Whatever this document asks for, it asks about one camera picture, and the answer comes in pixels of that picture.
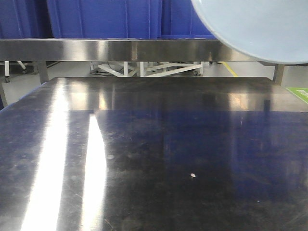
green floor sign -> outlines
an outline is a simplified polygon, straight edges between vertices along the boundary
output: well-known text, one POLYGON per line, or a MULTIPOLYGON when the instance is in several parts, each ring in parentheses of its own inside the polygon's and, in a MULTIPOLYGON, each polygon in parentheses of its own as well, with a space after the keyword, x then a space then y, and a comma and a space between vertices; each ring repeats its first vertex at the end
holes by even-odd
POLYGON ((287 88, 305 103, 308 103, 308 88, 287 88))

reflective surface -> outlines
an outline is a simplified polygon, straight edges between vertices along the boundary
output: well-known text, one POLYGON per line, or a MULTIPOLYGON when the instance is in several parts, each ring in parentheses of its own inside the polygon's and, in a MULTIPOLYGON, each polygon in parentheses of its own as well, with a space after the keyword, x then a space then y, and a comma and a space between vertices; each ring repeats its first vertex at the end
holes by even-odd
POLYGON ((255 61, 219 40, 0 40, 0 60, 28 61, 255 61))
POLYGON ((307 230, 307 112, 265 78, 53 79, 0 112, 0 230, 307 230))

yellow floor line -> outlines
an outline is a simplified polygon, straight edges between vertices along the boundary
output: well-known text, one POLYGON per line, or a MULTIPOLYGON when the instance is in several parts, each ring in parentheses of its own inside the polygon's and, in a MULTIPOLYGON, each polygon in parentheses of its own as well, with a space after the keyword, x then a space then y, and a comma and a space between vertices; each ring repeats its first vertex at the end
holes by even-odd
POLYGON ((221 62, 227 70, 233 75, 233 77, 238 77, 238 75, 233 71, 233 69, 226 63, 226 62, 221 62))

white round object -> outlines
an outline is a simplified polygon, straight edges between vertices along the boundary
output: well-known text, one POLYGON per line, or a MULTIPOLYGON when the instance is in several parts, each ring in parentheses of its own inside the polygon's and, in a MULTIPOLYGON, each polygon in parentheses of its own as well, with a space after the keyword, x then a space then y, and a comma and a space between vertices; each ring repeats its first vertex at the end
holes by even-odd
POLYGON ((308 0, 192 0, 202 22, 256 60, 308 63, 308 0))

blue plastic crate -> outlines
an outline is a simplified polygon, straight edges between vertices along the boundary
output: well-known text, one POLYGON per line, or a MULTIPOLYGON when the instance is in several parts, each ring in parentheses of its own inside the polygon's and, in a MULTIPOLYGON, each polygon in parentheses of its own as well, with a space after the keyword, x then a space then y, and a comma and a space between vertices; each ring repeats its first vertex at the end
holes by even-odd
POLYGON ((51 26, 43 0, 0 0, 0 39, 48 38, 51 26))
POLYGON ((162 0, 47 0, 53 35, 76 39, 155 39, 162 0))
POLYGON ((161 38, 215 39, 199 19, 191 0, 163 1, 161 38))

